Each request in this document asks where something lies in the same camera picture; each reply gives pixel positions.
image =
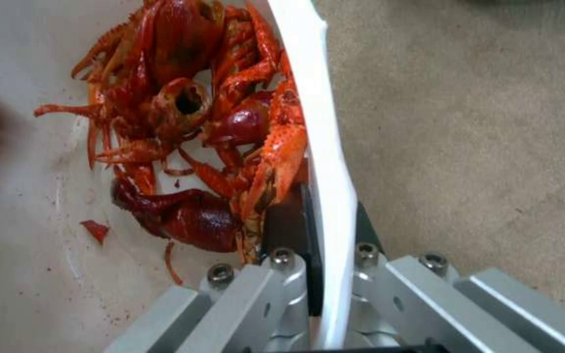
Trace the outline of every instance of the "gray carpet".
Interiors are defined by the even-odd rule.
[[[388,255],[565,306],[565,1],[316,0],[348,168]]]

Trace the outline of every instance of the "hex socket screw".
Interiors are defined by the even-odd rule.
[[[231,265],[226,263],[214,264],[208,269],[208,283],[215,289],[224,289],[232,282],[235,277]]]
[[[271,254],[269,254],[272,268],[279,271],[293,268],[295,264],[295,255],[296,253],[294,250],[290,248],[275,248]]]
[[[436,251],[428,251],[420,255],[418,259],[420,263],[433,271],[439,277],[444,277],[448,271],[448,259],[441,253]]]
[[[357,243],[355,265],[359,268],[376,266],[379,263],[379,249],[372,243]]]

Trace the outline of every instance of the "white plastic bowl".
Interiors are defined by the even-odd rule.
[[[276,18],[307,121],[325,265],[315,344],[338,347],[350,301],[357,199],[334,116],[326,23],[309,0],[255,3],[271,23]],[[166,242],[110,203],[111,172],[88,169],[85,119],[32,116],[41,103],[85,103],[85,84],[69,78],[71,67],[139,4],[0,0],[0,351],[98,351],[171,284],[163,263]],[[218,163],[195,145],[191,151]],[[179,159],[174,163],[180,166]],[[162,176],[161,190],[175,191],[174,180]],[[181,188],[188,187],[204,188],[195,178],[182,179]],[[86,219],[109,223],[104,246],[79,225]],[[197,286],[218,261],[238,264],[235,254],[193,246],[176,246],[173,253],[187,286]]]

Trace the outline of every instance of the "food debris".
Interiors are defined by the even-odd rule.
[[[88,230],[90,235],[92,235],[95,239],[97,239],[97,241],[99,241],[99,244],[103,245],[103,239],[106,237],[106,234],[108,233],[110,227],[104,226],[103,224],[99,224],[96,221],[90,219],[80,222],[80,224]]]
[[[173,270],[173,266],[171,266],[171,250],[173,249],[174,245],[175,243],[171,241],[167,243],[167,247],[165,248],[165,264],[167,265],[167,270],[173,278],[173,281],[180,286],[183,283],[182,279],[179,277],[176,271]]]

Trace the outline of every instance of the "crawfish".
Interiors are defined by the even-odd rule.
[[[76,76],[92,67],[83,80],[89,85],[89,105],[69,107],[47,104],[35,116],[50,112],[70,112],[90,119],[87,138],[88,164],[96,158],[97,132],[103,131],[104,152],[98,159],[115,153],[110,145],[114,128],[121,150],[141,140],[159,137],[166,146],[202,123],[210,103],[204,88],[188,78],[210,62],[222,36],[224,7],[218,1],[146,0],[128,22],[101,36],[85,57],[72,69]],[[188,112],[171,105],[190,100],[201,109]],[[154,192],[153,169],[146,161],[126,167],[126,173],[141,190]]]
[[[246,158],[248,163],[237,174],[225,175],[191,158],[179,147],[180,154],[195,174],[217,194],[229,199],[231,209],[244,223],[243,235],[237,239],[244,262],[257,261],[262,215],[269,205],[285,198],[307,149],[307,130],[300,99],[285,53],[281,56],[281,73],[284,80],[271,97],[269,129],[264,145]]]
[[[241,223],[228,202],[198,189],[175,194],[143,195],[128,179],[117,177],[112,184],[112,201],[130,211],[149,233],[176,239],[202,250],[232,252]]]
[[[222,44],[213,59],[211,118],[201,135],[228,168],[242,165],[237,145],[262,143],[267,131],[269,96],[253,94],[260,82],[276,72],[280,46],[273,30],[258,10],[226,7]]]

